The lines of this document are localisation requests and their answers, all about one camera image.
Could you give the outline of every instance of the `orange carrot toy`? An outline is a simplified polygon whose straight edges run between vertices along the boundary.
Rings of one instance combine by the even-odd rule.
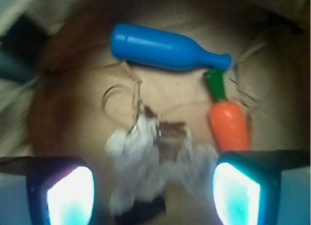
[[[203,76],[215,100],[209,112],[209,121],[221,151],[249,150],[242,110],[239,105],[226,98],[222,71],[212,69]]]

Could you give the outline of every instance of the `bright light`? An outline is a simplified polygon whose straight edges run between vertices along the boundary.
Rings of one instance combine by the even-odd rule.
[[[47,193],[51,225],[87,225],[93,211],[94,178],[87,167],[77,167]]]
[[[231,164],[221,163],[216,167],[213,196],[224,225],[258,224],[260,184]]]

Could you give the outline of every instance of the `blue plastic bottle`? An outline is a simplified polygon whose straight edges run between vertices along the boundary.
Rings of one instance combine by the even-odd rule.
[[[231,64],[230,55],[207,52],[184,35],[128,23],[118,23],[114,27],[111,52],[120,60],[174,71],[202,67],[227,71]]]

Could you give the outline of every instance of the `keychain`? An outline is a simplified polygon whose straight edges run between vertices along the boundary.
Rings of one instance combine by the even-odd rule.
[[[131,128],[117,129],[106,143],[119,180],[110,198],[111,214],[129,211],[136,200],[153,201],[168,183],[182,184],[192,195],[207,196],[218,157],[215,149],[209,145],[194,146],[184,122],[160,122],[139,94],[125,85],[114,85],[105,92],[105,117],[107,95],[117,88],[135,97],[138,110]]]

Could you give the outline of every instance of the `metal key ring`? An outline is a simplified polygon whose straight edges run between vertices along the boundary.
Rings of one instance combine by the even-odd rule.
[[[141,113],[144,113],[145,111],[145,105],[141,99],[141,97],[139,96],[138,92],[134,91],[133,89],[131,89],[130,87],[126,86],[126,85],[123,85],[123,84],[116,84],[116,85],[113,85],[111,86],[103,95],[102,97],[102,114],[105,117],[109,117],[108,114],[107,114],[107,111],[105,109],[105,105],[106,105],[106,99],[107,99],[107,94],[113,90],[113,89],[123,89],[123,90],[126,90],[128,92],[130,92],[136,99],[137,99],[137,103],[138,103],[138,110],[137,110],[137,113],[136,113],[136,117],[135,117],[135,122],[132,124],[130,130],[128,131],[128,135],[129,134],[132,134],[135,129],[136,129],[136,126],[137,126],[137,121],[138,121],[138,118],[140,116]]]

